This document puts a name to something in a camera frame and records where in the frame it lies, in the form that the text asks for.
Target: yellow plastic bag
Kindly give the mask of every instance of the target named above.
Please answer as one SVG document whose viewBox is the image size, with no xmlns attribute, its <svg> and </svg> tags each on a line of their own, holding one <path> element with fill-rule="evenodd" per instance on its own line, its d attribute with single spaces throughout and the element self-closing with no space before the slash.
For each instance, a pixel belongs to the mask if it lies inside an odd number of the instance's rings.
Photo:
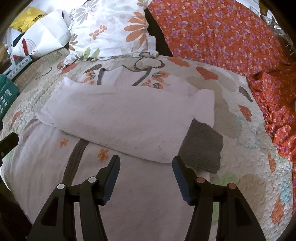
<svg viewBox="0 0 296 241">
<path fill-rule="evenodd" d="M 35 22 L 40 18 L 46 16 L 47 13 L 44 11 L 34 8 L 27 7 L 21 14 L 13 21 L 10 25 L 13 29 L 20 32 L 26 32 Z"/>
</svg>

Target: pillowcase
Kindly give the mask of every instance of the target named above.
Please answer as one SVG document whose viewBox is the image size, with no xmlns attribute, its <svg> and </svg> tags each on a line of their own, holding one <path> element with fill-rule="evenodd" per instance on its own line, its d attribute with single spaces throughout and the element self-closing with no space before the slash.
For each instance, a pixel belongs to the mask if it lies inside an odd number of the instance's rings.
<svg viewBox="0 0 296 241">
<path fill-rule="evenodd" d="M 77 59 L 114 56 L 157 56 L 156 40 L 149 36 L 144 0 L 91 0 L 70 13 L 69 65 Z"/>
</svg>

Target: white plastic bag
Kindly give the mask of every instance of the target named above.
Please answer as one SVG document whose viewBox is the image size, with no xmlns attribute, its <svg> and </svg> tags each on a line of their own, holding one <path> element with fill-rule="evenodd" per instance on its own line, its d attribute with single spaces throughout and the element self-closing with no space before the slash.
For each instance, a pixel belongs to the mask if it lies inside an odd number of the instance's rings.
<svg viewBox="0 0 296 241">
<path fill-rule="evenodd" d="M 29 54 L 32 58 L 40 58 L 64 47 L 70 39 L 71 34 L 62 11 L 54 10 L 28 29 L 13 49 L 12 55 L 25 57 Z"/>
</svg>

